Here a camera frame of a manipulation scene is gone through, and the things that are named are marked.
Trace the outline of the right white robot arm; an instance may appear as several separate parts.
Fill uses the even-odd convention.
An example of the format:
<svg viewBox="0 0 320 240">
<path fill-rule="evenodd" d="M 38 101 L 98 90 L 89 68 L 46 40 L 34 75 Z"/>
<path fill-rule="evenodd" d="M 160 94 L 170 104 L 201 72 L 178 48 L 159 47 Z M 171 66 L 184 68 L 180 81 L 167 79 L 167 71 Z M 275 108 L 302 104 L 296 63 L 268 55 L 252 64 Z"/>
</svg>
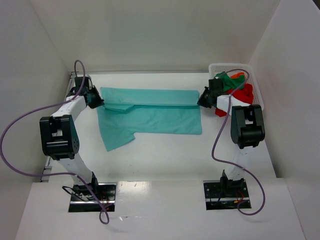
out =
<svg viewBox="0 0 320 240">
<path fill-rule="evenodd" d="M 241 191 L 248 155 L 265 138 L 262 107 L 253 100 L 253 86 L 241 73 L 238 77 L 226 75 L 209 79 L 197 102 L 204 108 L 214 107 L 217 115 L 231 121 L 230 137 L 238 149 L 232 161 L 225 161 L 227 168 L 220 178 L 220 191 L 224 196 Z"/>
</svg>

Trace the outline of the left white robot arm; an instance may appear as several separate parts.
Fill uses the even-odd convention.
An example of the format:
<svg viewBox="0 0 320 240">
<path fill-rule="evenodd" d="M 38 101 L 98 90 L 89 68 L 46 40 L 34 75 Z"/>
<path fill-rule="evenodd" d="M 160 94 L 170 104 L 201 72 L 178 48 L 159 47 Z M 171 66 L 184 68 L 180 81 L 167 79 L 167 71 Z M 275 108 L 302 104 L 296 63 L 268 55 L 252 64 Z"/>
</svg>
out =
<svg viewBox="0 0 320 240">
<path fill-rule="evenodd" d="M 40 119 L 41 145 L 46 156 L 58 161 L 67 173 L 72 174 L 73 191 L 93 199 L 98 194 L 99 183 L 79 154 L 80 140 L 75 120 L 86 108 L 103 106 L 104 100 L 89 75 L 76 76 L 74 83 L 75 86 L 67 95 L 67 103 L 51 116 Z"/>
</svg>

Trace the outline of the teal t shirt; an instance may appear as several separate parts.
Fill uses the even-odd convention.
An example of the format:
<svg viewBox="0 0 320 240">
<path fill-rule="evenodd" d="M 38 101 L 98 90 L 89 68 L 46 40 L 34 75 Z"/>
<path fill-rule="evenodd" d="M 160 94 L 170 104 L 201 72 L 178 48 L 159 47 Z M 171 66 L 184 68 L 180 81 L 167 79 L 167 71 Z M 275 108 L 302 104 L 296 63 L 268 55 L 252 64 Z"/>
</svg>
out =
<svg viewBox="0 0 320 240">
<path fill-rule="evenodd" d="M 202 133 L 197 90 L 101 87 L 100 93 L 98 126 L 108 152 L 132 142 L 136 133 Z"/>
</svg>

